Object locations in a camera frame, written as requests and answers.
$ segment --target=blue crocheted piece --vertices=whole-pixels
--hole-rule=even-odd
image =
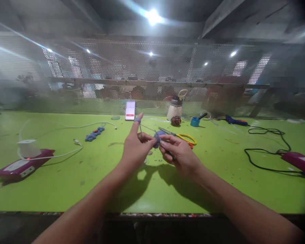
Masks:
[[[141,123],[141,119],[139,119],[139,118],[136,118],[136,119],[135,119],[135,122],[136,122],[136,121],[138,121],[139,124]]]
[[[102,131],[104,131],[104,130],[105,130],[104,127],[98,127],[97,128],[97,132],[93,131],[91,134],[86,135],[85,141],[93,141],[93,140],[95,140],[96,137],[99,136],[102,133]]]
[[[166,133],[162,130],[159,130],[155,133],[154,137],[157,139],[157,143],[154,145],[154,148],[158,148],[158,144],[160,142],[160,137],[161,135],[166,135]]]

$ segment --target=yarn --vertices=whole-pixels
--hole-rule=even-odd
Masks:
[[[138,121],[138,122],[139,122],[139,124],[141,124],[141,119],[136,118],[136,119],[135,119],[135,122],[136,122],[136,121]]]
[[[179,116],[174,116],[170,119],[170,124],[172,126],[179,126],[181,123],[181,118]]]
[[[160,142],[160,137],[161,135],[166,135],[166,133],[162,130],[159,130],[155,133],[154,137],[157,139],[157,143],[153,146],[153,148],[158,148],[158,144]]]
[[[102,131],[104,131],[104,127],[98,127],[97,130],[94,130],[91,134],[86,135],[85,141],[93,141],[101,134]]]

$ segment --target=glue gun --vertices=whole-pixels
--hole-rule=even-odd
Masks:
[[[225,116],[226,116],[226,121],[227,121],[229,124],[238,124],[238,125],[243,125],[243,126],[248,125],[246,121],[243,121],[243,120],[235,120],[235,119],[233,119],[232,117],[230,117],[229,115],[225,115]]]

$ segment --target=metal mesh panel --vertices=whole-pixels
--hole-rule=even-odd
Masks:
[[[187,116],[206,109],[245,117],[269,84],[305,87],[302,46],[130,37],[36,41],[42,46],[16,36],[0,42],[14,53],[0,49],[0,92],[8,94],[0,97],[1,108],[102,114],[117,108],[122,114],[125,100],[135,99],[138,112],[165,115],[170,97],[187,89]],[[278,97],[256,116],[287,117],[273,110]]]

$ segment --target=water bottle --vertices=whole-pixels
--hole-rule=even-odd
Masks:
[[[183,98],[186,96],[187,92],[188,90],[181,90],[177,96],[173,96],[168,108],[167,120],[171,120],[174,116],[182,116]]]

